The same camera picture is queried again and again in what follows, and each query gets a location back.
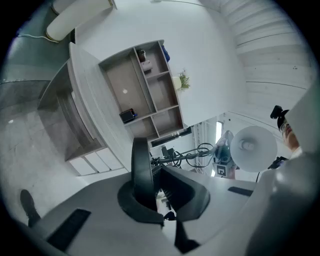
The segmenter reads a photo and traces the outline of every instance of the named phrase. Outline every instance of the circular white cover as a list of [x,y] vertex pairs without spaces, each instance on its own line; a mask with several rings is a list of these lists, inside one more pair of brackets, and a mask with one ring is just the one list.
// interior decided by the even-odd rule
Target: circular white cover
[[[254,144],[252,151],[239,148],[241,140]],[[257,173],[266,170],[277,156],[277,142],[273,134],[259,126],[249,126],[239,131],[233,138],[230,153],[233,161],[242,170]]]

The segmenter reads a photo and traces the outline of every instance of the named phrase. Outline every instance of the window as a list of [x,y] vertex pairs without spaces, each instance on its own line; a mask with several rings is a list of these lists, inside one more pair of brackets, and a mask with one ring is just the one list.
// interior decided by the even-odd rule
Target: window
[[215,143],[218,142],[218,140],[222,136],[222,122],[216,122],[216,128],[215,128]]

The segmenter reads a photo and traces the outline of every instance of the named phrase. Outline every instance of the black head-mounted camera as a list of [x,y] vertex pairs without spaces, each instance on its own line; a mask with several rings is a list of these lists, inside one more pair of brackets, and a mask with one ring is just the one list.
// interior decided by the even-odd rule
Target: black head-mounted camera
[[270,115],[270,117],[272,119],[277,119],[277,125],[278,125],[278,129],[280,130],[280,127],[282,126],[282,124],[285,121],[285,114],[289,111],[289,109],[287,110],[283,110],[282,107],[276,105]]

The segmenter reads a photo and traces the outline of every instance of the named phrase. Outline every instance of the shoe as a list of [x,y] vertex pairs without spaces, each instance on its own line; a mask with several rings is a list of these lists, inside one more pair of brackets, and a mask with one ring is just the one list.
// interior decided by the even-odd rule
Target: shoe
[[28,226],[32,227],[38,220],[40,220],[40,215],[35,208],[35,201],[32,198],[28,190],[23,189],[20,193],[20,203],[22,208],[28,217]]

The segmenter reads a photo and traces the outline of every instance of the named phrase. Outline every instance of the green plant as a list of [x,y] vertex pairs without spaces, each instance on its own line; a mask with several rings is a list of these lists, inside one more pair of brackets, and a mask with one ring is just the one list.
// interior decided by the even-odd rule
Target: green plant
[[183,72],[181,72],[179,77],[181,81],[181,88],[188,89],[190,87],[190,84],[189,84],[190,78],[186,76],[186,71],[184,70]]

